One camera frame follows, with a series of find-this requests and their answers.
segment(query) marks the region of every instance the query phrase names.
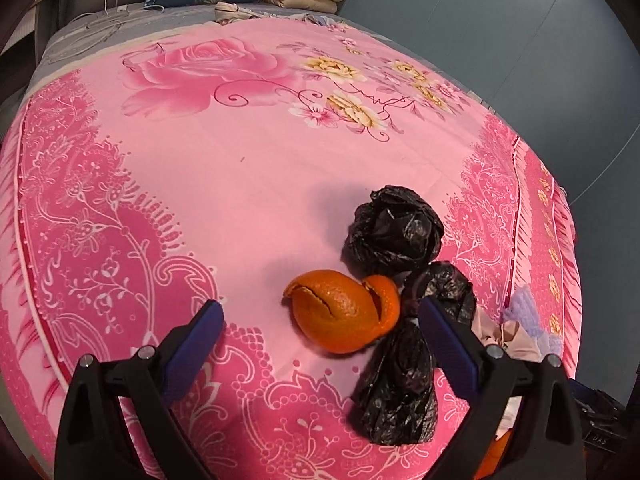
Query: gray wall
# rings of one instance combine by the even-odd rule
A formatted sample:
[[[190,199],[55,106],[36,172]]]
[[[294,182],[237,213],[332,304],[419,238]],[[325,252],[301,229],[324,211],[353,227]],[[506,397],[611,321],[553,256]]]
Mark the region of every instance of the gray wall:
[[[626,400],[640,360],[640,139],[582,194],[640,124],[640,56],[615,15],[603,0],[346,0],[340,13],[483,97],[579,197],[578,378]]]

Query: small orange fruit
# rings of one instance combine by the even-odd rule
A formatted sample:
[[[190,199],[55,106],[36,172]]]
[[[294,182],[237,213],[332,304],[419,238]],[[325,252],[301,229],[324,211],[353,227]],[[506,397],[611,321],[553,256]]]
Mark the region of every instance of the small orange fruit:
[[[480,469],[476,473],[474,480],[481,480],[485,476],[490,476],[495,473],[498,469],[498,464],[500,463],[500,459],[502,458],[505,450],[507,449],[507,444],[509,443],[509,439],[511,438],[511,434],[513,430],[507,431],[500,440],[494,440],[489,446],[489,449],[486,452],[486,456],[480,465]]]
[[[349,354],[387,334],[400,317],[396,284],[369,276],[362,284],[336,270],[312,270],[284,291],[293,316],[311,341],[333,354]]]

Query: yellow flower print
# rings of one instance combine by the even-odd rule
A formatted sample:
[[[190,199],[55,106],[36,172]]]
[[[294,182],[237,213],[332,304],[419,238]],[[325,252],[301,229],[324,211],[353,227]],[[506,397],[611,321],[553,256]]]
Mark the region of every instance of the yellow flower print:
[[[551,230],[551,227],[549,227],[549,224],[547,224],[546,222],[545,222],[545,231],[546,231],[546,234],[549,235],[549,238],[551,238],[552,240],[556,239],[556,235]]]
[[[327,105],[342,119],[351,123],[357,123],[364,128],[376,128],[384,130],[386,123],[371,108],[362,104],[360,99],[348,96],[339,90],[334,91],[326,99]]]
[[[549,290],[556,301],[560,301],[560,288],[558,287],[558,282],[556,282],[556,277],[552,274],[549,275]]]
[[[411,76],[416,81],[427,81],[424,74],[410,63],[405,63],[404,61],[393,61],[391,63],[391,67],[396,70],[396,72]]]
[[[558,253],[553,247],[549,249],[549,256],[551,256],[551,260],[556,264],[556,267],[560,267],[560,258],[558,258]]]
[[[545,207],[549,205],[549,199],[546,197],[545,192],[541,189],[538,190],[538,198],[540,199],[540,202],[545,205]]]
[[[414,86],[420,91],[420,93],[427,100],[428,103],[431,103],[437,106],[440,110],[444,110],[445,112],[449,112],[450,114],[453,113],[451,111],[451,108],[449,108],[449,105],[447,105],[447,103],[443,99],[439,98],[436,94],[431,92],[431,90],[429,90],[427,87],[422,86],[418,83],[413,83],[412,86]]]
[[[552,334],[562,335],[562,325],[560,325],[556,314],[552,314],[549,318],[549,328],[551,329]]]
[[[307,70],[320,72],[335,83],[352,81],[366,81],[360,70],[331,57],[310,57],[305,61],[304,67]]]

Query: bed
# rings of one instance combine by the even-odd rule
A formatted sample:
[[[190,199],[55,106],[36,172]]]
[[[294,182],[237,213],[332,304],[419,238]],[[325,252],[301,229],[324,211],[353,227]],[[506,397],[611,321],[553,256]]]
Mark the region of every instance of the bed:
[[[335,16],[124,7],[51,38],[0,155],[0,368],[46,459],[81,355],[126,358],[213,298],[225,331],[173,411],[221,480],[422,478],[468,409],[444,375],[434,440],[373,446],[346,420],[370,349],[319,354],[281,303],[302,272],[347,272],[353,212],[386,184],[436,210],[438,259],[494,320],[530,286],[575,374],[564,193],[472,92]]]

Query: tied black trash bag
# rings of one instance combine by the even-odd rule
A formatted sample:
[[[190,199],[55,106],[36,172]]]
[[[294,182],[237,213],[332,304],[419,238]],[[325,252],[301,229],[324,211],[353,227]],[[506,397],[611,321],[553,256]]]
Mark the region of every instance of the tied black trash bag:
[[[415,191],[385,186],[356,209],[344,255],[366,276],[393,277],[433,260],[443,234],[440,218]]]
[[[377,346],[353,395],[352,423],[374,444],[404,446],[433,438],[438,419],[434,359],[411,319]]]
[[[457,322],[471,326],[477,303],[474,286],[452,263],[432,262],[404,279],[403,313],[417,316],[418,304],[425,296],[436,296]]]

